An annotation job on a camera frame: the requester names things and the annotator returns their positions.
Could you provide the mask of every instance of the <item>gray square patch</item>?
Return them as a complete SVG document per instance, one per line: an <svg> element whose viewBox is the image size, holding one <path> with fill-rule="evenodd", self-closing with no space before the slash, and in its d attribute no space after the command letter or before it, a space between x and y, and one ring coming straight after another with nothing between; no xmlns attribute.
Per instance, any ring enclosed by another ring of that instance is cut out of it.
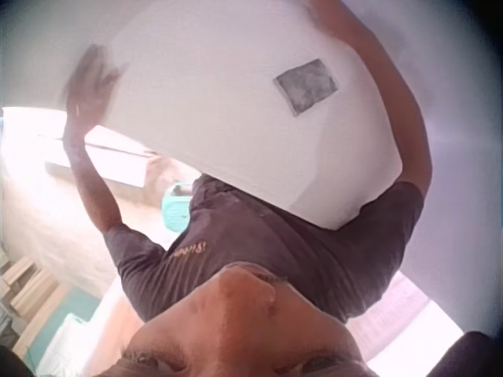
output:
<svg viewBox="0 0 503 377"><path fill-rule="evenodd" d="M274 80L290 104L294 116L337 91L329 70L320 59L293 68Z"/></svg>

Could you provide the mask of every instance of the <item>teal container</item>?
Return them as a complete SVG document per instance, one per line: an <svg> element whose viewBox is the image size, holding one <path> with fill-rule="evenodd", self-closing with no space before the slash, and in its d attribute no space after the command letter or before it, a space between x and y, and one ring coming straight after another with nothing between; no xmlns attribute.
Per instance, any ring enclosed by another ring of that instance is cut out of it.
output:
<svg viewBox="0 0 503 377"><path fill-rule="evenodd" d="M172 185L164 193L161 209L163 221L166 228L175 233L183 232L190 221L190 200L191 195L179 195L177 190L190 190L192 183L179 182Z"/></svg>

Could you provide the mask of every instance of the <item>short sleeve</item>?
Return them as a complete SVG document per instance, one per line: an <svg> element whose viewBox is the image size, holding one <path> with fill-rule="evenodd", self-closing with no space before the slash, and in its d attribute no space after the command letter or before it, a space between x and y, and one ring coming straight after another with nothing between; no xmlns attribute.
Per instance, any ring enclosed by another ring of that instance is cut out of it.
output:
<svg viewBox="0 0 503 377"><path fill-rule="evenodd" d="M381 299L398 271L423 206L417 186L397 182L336 231L345 250L341 262L363 310Z"/></svg>
<svg viewBox="0 0 503 377"><path fill-rule="evenodd" d="M123 290L143 321L158 314L156 296L162 295L164 249L145 234L117 225L105 233L105 243L117 267Z"/></svg>

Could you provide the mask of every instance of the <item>gray t-shirt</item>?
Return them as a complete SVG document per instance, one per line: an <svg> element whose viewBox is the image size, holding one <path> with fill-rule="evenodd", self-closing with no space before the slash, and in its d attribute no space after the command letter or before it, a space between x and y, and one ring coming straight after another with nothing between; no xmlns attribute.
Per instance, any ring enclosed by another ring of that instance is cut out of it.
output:
<svg viewBox="0 0 503 377"><path fill-rule="evenodd" d="M144 321L225 265L252 262L287 278L319 309L346 322L386 291L423 204L415 185L395 183L333 231L204 175L194 183L189 226L169 250L126 225L110 229L105 242Z"/></svg>

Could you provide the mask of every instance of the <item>hand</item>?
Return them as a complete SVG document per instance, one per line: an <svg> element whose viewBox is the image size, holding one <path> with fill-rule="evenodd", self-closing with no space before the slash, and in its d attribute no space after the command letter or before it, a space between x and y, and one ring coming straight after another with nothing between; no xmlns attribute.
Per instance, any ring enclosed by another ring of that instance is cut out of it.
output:
<svg viewBox="0 0 503 377"><path fill-rule="evenodd" d="M340 0L310 0L310 4L319 26L349 45L352 45L362 32L369 32Z"/></svg>
<svg viewBox="0 0 503 377"><path fill-rule="evenodd" d="M83 144L86 135L100 124L112 91L121 74L117 68L105 74L105 48L91 46L80 60L67 86L66 144Z"/></svg>

